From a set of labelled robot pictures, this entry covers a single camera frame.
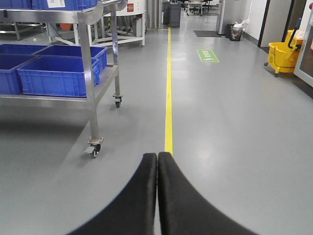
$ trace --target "gray trash bin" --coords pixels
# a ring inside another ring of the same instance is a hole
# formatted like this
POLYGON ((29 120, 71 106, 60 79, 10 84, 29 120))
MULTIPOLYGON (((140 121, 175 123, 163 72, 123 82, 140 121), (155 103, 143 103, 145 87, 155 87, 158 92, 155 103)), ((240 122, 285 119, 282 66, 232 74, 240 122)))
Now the gray trash bin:
POLYGON ((229 39, 231 41, 240 41, 242 33, 243 28, 234 28, 233 26, 231 26, 229 39))
POLYGON ((170 4, 170 27, 180 27, 181 3, 170 4))
POLYGON ((169 24, 170 23, 170 2, 163 2, 163 24, 169 24))

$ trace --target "blue plastic crate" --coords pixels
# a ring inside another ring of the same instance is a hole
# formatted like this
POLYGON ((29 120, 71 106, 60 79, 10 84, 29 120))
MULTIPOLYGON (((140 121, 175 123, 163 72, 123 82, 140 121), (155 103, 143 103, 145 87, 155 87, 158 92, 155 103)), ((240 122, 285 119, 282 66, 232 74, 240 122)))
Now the blue plastic crate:
POLYGON ((32 0, 0 0, 3 9, 32 9, 32 0))
MULTIPOLYGON (((92 59, 94 83, 100 82, 99 60, 92 59)), ((24 94, 86 97, 83 60, 43 56, 18 69, 24 94)))
POLYGON ((2 44, 0 54, 25 54, 31 55, 47 46, 41 45, 21 45, 21 44, 2 44))
POLYGON ((98 0, 32 0, 32 7, 35 10, 79 11, 96 6, 97 2, 98 0))
POLYGON ((17 69, 36 56, 0 55, 0 94, 21 94, 22 84, 17 69))
MULTIPOLYGON (((98 59, 100 73, 108 66, 106 47, 90 47, 92 59, 98 59)), ((81 47, 68 45, 52 45, 36 53, 37 55, 82 57, 81 47)))

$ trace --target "metal shelf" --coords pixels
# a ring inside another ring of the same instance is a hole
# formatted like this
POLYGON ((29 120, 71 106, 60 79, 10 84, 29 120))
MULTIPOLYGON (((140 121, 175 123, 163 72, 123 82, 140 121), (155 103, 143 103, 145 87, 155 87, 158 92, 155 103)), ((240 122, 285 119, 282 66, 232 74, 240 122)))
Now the metal shelf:
POLYGON ((41 22, 41 23, 69 23, 78 24, 79 37, 84 66, 87 97, 53 97, 40 95, 0 95, 0 105, 29 106, 46 108, 85 109, 89 113, 91 138, 90 147, 86 152, 96 157, 100 151, 103 138, 99 136, 97 104, 107 91, 109 85, 115 80, 115 103, 117 108, 122 102, 123 94, 119 87, 118 69, 118 43, 116 29, 116 11, 124 9, 127 0, 101 0, 93 8, 84 11, 60 11, 60 10, 19 10, 0 9, 0 22, 41 22), (98 22, 102 15, 111 14, 112 46, 114 65, 109 65, 101 74, 100 84, 94 86, 91 65, 90 41, 88 37, 89 25, 98 22))
MULTIPOLYGON (((103 95, 118 75, 117 65, 108 65, 101 74, 101 81, 94 87, 95 103, 100 102, 103 95)), ((86 109, 87 98, 79 97, 59 97, 43 95, 3 95, 0 94, 0 105, 2 106, 26 106, 40 108, 67 108, 67 109, 86 109)))

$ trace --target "caster wheel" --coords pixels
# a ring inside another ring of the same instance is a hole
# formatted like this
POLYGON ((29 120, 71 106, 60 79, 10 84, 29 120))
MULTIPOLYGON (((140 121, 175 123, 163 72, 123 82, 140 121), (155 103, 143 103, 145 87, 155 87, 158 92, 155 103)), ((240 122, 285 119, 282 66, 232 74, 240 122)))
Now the caster wheel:
POLYGON ((94 150, 92 151, 92 153, 90 153, 90 156, 92 158, 96 158, 100 152, 100 149, 101 149, 101 145, 100 144, 97 144, 97 145, 94 145, 94 150))

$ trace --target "floor marking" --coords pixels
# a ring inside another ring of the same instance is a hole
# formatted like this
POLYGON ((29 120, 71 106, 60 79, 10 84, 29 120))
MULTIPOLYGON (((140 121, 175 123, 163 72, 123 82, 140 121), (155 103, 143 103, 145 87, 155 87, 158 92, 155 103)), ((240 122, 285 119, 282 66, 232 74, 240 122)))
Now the floor marking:
POLYGON ((197 52, 202 62, 219 62, 212 50, 197 50, 197 52))
POLYGON ((172 35, 168 28, 167 43, 167 82, 166 82, 166 114, 165 114, 165 152, 173 154, 173 119, 172 119, 172 35))

